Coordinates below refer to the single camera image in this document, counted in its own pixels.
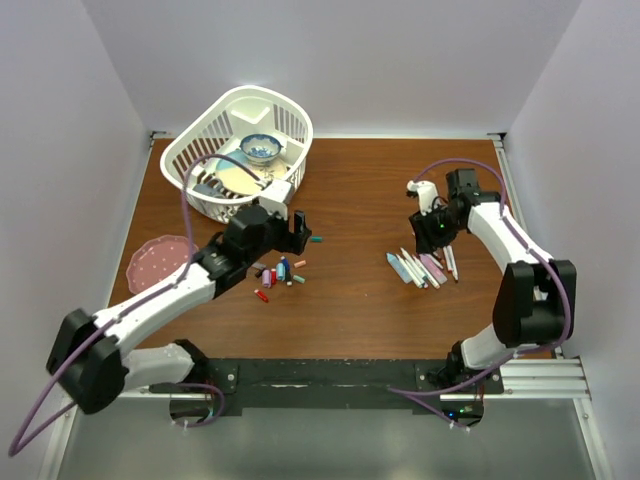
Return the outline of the red cap white marker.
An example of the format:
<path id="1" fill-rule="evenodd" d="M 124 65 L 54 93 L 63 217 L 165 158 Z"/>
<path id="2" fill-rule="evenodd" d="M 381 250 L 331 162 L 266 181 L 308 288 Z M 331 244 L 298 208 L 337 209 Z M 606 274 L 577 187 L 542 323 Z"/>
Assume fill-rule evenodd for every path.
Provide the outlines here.
<path id="1" fill-rule="evenodd" d="M 453 249 L 451 246 L 446 246 L 443 248 L 443 253 L 445 256 L 445 262 L 447 265 L 447 269 L 448 271 L 452 274 L 452 277 L 454 279 L 455 282 L 459 281 L 459 273 L 458 273 L 458 268 L 457 268 L 457 264 L 455 261 L 455 257 L 453 254 Z"/>

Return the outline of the light blue marker cap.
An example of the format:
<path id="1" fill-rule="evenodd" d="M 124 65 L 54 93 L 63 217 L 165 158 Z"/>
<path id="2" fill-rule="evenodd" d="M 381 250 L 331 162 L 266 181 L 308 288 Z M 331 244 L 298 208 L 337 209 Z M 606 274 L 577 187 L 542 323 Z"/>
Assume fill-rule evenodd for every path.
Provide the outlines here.
<path id="1" fill-rule="evenodd" d="M 286 279 L 286 268 L 282 263 L 278 263 L 276 266 L 276 279 L 278 281 Z"/>

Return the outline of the purple highlighter marker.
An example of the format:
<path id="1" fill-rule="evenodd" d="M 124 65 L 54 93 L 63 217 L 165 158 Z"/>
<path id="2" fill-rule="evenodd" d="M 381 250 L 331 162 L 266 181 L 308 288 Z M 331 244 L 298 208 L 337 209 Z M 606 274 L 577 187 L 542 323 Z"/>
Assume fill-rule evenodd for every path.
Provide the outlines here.
<path id="1" fill-rule="evenodd" d="M 424 262 L 426 267 L 431 271 L 440 285 L 447 282 L 447 277 L 441 269 L 441 264 L 429 254 L 420 254 L 419 258 Z"/>

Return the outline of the purple highlighter cap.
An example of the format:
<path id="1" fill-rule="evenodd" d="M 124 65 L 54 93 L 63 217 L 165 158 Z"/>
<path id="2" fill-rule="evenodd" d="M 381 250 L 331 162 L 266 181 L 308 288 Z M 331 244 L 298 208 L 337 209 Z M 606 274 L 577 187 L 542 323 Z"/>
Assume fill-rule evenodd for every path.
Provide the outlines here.
<path id="1" fill-rule="evenodd" d="M 272 272 L 270 270 L 264 270 L 262 272 L 262 285 L 265 288 L 270 288 L 272 286 Z"/>

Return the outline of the light blue capped marker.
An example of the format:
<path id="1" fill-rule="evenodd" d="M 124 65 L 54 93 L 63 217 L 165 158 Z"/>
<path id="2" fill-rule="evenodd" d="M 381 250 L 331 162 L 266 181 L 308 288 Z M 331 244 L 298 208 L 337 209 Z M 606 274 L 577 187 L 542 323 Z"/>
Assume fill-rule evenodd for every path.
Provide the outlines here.
<path id="1" fill-rule="evenodd" d="M 391 268 L 395 271 L 395 273 L 402 279 L 405 284 L 412 283 L 412 277 L 406 271 L 406 269 L 402 266 L 399 259 L 392 253 L 386 253 L 386 260 Z"/>

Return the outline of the teal capped white marker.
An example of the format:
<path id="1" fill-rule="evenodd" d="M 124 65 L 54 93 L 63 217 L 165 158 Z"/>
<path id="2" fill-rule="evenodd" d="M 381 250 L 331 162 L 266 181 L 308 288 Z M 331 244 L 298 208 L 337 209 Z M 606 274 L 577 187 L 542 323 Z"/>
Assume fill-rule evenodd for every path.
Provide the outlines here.
<path id="1" fill-rule="evenodd" d="M 428 288 L 430 286 L 430 282 L 428 280 L 428 276 L 424 274 L 421 267 L 415 262 L 414 258 L 404 249 L 402 249 L 402 254 L 407 262 L 407 265 L 412 269 L 415 276 L 419 278 L 422 282 L 424 288 Z"/>

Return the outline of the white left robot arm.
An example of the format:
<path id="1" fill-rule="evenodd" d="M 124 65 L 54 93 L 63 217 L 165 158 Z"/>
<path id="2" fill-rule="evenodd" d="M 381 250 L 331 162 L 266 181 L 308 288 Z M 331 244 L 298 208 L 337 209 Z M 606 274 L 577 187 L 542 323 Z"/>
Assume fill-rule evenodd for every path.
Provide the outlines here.
<path id="1" fill-rule="evenodd" d="M 47 371 L 83 413 L 105 409 L 124 391 L 132 372 L 125 359 L 143 340 L 242 282 L 270 251 L 302 254 L 311 234 L 301 210 L 289 220 L 260 205 L 240 211 L 224 231 L 156 285 L 94 314 L 82 309 L 67 314 Z"/>

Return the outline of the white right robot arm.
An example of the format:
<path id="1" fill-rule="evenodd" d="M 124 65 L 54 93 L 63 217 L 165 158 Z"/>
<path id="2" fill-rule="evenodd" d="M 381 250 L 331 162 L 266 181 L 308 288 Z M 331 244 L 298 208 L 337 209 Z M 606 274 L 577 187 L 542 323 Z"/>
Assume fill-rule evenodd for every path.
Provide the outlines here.
<path id="1" fill-rule="evenodd" d="M 481 380 L 481 371 L 521 352 L 555 349 L 574 329 L 577 270 L 540 249 L 511 215 L 503 191 L 483 189 L 475 170 L 446 175 L 447 195 L 434 183 L 411 180 L 407 194 L 419 209 L 409 222 L 420 254 L 445 250 L 465 231 L 484 245 L 502 273 L 490 324 L 457 342 L 441 377 L 459 393 Z"/>

